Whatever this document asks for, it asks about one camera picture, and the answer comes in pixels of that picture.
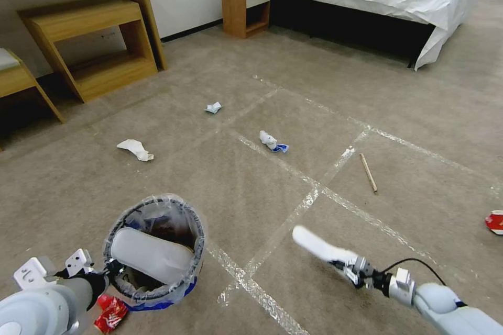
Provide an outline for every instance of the nightstand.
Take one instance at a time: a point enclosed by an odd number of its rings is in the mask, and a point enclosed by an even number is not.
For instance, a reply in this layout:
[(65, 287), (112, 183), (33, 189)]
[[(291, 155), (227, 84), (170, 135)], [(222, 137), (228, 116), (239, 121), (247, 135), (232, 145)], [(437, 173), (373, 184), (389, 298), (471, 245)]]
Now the nightstand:
[(269, 26), (270, 0), (222, 0), (224, 32), (247, 38)]

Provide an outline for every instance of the trash can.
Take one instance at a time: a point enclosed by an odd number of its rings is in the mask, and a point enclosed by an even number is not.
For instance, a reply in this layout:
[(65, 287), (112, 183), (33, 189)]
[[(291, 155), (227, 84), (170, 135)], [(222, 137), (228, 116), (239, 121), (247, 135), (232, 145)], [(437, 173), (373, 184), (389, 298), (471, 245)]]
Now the trash can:
[[(183, 278), (165, 285), (127, 265), (113, 261), (111, 245), (119, 229), (130, 227), (148, 235), (179, 243), (193, 252)], [(160, 310), (178, 303), (195, 287), (203, 263), (205, 230), (201, 218), (175, 194), (151, 196), (126, 210), (112, 227), (103, 247), (105, 265), (113, 265), (109, 275), (119, 298), (132, 311)]]

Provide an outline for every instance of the cable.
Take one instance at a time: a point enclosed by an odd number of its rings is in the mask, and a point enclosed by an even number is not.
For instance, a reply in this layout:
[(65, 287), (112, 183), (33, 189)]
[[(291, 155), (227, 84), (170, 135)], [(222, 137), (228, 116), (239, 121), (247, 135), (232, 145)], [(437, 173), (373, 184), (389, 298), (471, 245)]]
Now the cable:
[(384, 270), (379, 271), (379, 273), (380, 274), (384, 274), (385, 272), (388, 272), (389, 270), (391, 270), (393, 267), (396, 267), (397, 265), (399, 265), (399, 264), (401, 264), (403, 262), (408, 262), (408, 261), (416, 261), (416, 262), (419, 262), (419, 263), (423, 264), (424, 266), (426, 266), (433, 273), (433, 275), (435, 275), (435, 277), (442, 283), (442, 285), (447, 285), (442, 280), (442, 278), (440, 278), (440, 276), (438, 275), (438, 273), (435, 272), (435, 270), (433, 268), (431, 268), (427, 263), (425, 263), (422, 260), (417, 259), (417, 258), (406, 258), (406, 259), (399, 260), (398, 262), (393, 263), (391, 266), (386, 267)]

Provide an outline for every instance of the crumpled paper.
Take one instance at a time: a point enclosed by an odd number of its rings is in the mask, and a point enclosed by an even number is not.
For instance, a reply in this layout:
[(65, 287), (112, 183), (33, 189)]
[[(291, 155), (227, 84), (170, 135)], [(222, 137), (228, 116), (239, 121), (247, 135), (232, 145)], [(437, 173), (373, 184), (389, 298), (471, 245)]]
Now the crumpled paper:
[(213, 105), (207, 105), (205, 111), (208, 111), (209, 113), (216, 114), (218, 110), (222, 108), (222, 105), (220, 102), (215, 102)]
[(140, 161), (150, 161), (154, 159), (154, 155), (143, 148), (143, 144), (138, 140), (127, 139), (117, 144), (118, 148), (126, 149), (136, 156)]
[(260, 131), (258, 136), (262, 144), (267, 145), (267, 147), (273, 152), (281, 151), (283, 153), (286, 153), (288, 152), (288, 149), (290, 149), (290, 146), (286, 144), (277, 144), (278, 140), (276, 140), (274, 137), (263, 130)]

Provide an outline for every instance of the beige carpet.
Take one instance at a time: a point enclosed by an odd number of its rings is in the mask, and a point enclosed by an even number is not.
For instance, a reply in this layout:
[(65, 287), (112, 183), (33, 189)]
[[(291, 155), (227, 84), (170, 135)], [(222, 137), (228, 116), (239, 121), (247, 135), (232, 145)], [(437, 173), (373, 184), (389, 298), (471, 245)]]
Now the beige carpet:
[[(215, 27), (165, 44), (169, 69), (155, 77), (85, 105), (54, 97), (65, 125), (2, 119), (0, 294), (17, 290), (12, 273), (34, 255), (62, 266), (85, 247), (102, 265), (117, 216), (173, 192), (209, 225), (198, 285), (176, 307), (133, 313), (118, 335), (434, 333), (307, 255), (291, 241), (295, 224), (378, 268), (421, 258), (503, 322), (503, 239), (484, 224), (503, 198), (502, 1), (480, 0), (419, 72), (284, 29), (237, 40)], [(222, 110), (205, 113), (215, 101)], [(290, 151), (272, 154), (261, 129)], [(127, 138), (155, 159), (118, 150)]]

